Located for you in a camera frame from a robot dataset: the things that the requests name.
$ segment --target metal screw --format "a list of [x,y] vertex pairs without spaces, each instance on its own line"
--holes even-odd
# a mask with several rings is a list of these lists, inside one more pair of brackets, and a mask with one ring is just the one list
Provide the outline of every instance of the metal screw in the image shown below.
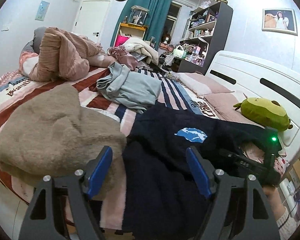
[[254,176],[253,174],[250,174],[249,176],[248,176],[248,178],[250,179],[250,180],[252,180],[252,181],[255,181],[257,178],[256,178],[256,176]]
[[222,176],[223,174],[225,174],[225,172],[222,169],[217,169],[216,174]]
[[76,170],[74,172],[74,174],[77,175],[77,176],[81,176],[83,174],[83,170]]
[[45,181],[45,182],[50,181],[50,179],[51,179],[50,175],[46,175],[43,177],[43,181]]

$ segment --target door frame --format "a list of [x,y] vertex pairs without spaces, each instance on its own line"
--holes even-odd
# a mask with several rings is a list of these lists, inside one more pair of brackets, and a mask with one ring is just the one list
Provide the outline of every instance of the door frame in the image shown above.
[[78,20],[78,18],[79,18],[79,15],[80,15],[80,8],[81,8],[83,2],[87,2],[87,1],[108,1],[108,2],[109,2],[108,9],[107,9],[106,14],[105,14],[105,17],[104,17],[104,19],[103,19],[103,21],[102,21],[102,25],[101,25],[101,29],[100,29],[101,35],[99,35],[99,37],[98,37],[98,41],[100,41],[101,36],[103,35],[103,29],[105,28],[105,22],[106,22],[106,19],[107,19],[107,17],[108,17],[110,8],[112,7],[113,0],[82,0],[82,1],[80,2],[79,7],[78,7],[78,11],[77,11],[77,14],[76,14],[76,16],[75,16],[74,23],[73,23],[73,25],[72,25],[72,32],[74,31],[75,23],[77,22],[77,20]]

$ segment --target yellow shelf top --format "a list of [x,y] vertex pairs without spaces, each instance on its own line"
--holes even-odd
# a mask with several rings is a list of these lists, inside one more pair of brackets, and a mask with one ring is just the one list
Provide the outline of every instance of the yellow shelf top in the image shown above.
[[141,31],[146,31],[145,27],[137,26],[137,25],[134,25],[134,24],[120,23],[120,26],[121,27],[128,27],[128,28],[138,29],[138,30],[141,30]]

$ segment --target teal curtain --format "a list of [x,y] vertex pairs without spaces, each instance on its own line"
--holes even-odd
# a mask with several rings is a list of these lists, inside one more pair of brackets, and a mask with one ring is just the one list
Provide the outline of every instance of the teal curtain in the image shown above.
[[126,16],[130,16],[131,7],[139,5],[150,11],[145,22],[145,25],[149,25],[150,27],[147,29],[144,39],[148,41],[151,36],[154,36],[154,41],[156,41],[155,49],[157,50],[171,2],[172,0],[128,0],[119,16],[110,46],[114,45],[119,24],[123,22]]

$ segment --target blue logo on sweatshirt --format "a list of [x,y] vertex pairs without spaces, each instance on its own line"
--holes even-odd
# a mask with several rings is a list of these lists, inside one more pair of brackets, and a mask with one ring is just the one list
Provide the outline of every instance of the blue logo on sweatshirt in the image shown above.
[[203,141],[207,138],[207,135],[203,131],[196,128],[183,128],[174,135],[182,136],[190,142],[199,143],[203,143]]

